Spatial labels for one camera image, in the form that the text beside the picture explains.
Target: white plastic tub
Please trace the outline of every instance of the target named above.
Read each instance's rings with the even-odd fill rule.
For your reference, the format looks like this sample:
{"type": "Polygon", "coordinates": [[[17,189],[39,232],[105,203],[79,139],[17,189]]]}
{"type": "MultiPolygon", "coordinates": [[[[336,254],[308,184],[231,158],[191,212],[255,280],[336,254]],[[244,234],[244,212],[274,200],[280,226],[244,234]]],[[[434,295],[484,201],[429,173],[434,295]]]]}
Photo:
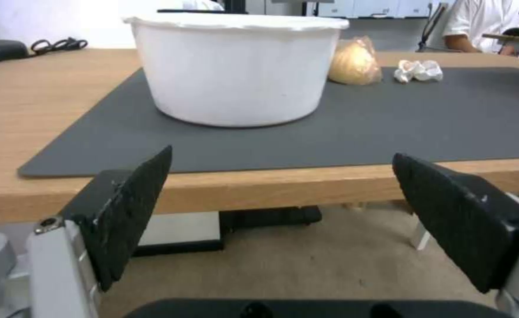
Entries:
{"type": "Polygon", "coordinates": [[[124,19],[155,104],[183,121],[252,127],[312,113],[347,20],[170,13],[124,19]]]}

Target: white cloth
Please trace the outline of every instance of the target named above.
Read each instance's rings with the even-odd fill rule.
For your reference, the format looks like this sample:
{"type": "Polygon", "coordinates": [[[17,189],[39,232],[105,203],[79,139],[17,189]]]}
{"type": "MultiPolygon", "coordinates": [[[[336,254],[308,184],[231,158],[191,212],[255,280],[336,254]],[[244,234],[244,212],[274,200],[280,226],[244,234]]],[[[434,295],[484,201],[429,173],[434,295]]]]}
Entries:
{"type": "Polygon", "coordinates": [[[519,28],[519,0],[457,0],[443,36],[465,34],[484,53],[497,53],[497,40],[482,34],[502,34],[519,28]]]}

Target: table leg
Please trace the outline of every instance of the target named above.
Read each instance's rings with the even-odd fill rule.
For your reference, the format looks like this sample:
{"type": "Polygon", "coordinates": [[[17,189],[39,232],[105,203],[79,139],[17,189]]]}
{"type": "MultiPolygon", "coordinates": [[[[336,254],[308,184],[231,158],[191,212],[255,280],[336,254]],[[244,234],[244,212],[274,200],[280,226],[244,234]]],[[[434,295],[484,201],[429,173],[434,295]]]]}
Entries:
{"type": "Polygon", "coordinates": [[[413,244],[417,251],[422,251],[427,246],[429,239],[431,239],[431,234],[425,229],[421,221],[419,221],[415,231],[413,231],[413,236],[411,236],[411,244],[413,244]]]}

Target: wooden table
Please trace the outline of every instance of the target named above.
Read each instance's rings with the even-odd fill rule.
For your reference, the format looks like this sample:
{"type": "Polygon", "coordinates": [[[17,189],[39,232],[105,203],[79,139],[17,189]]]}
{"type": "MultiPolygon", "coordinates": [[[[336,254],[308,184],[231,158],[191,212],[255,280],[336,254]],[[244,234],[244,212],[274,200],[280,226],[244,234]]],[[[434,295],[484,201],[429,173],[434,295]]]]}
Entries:
{"type": "MultiPolygon", "coordinates": [[[[489,54],[380,53],[441,66],[513,66],[489,54]]],[[[59,211],[89,178],[21,179],[16,169],[90,109],[140,62],[134,50],[84,50],[0,63],[0,223],[37,221],[59,211]]],[[[519,191],[519,159],[446,163],[519,191]]],[[[389,165],[173,174],[156,213],[218,211],[402,198],[389,165]]]]}

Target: crumpled tissue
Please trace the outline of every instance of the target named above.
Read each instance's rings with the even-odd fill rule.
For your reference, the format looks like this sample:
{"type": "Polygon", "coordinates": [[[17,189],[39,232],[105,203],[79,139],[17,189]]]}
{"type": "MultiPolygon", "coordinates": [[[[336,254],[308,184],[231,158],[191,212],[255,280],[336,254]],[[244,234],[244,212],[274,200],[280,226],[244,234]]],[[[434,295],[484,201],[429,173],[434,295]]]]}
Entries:
{"type": "Polygon", "coordinates": [[[440,65],[436,61],[400,60],[399,68],[395,70],[393,77],[400,83],[409,83],[413,78],[419,81],[441,81],[443,74],[440,65]]]}

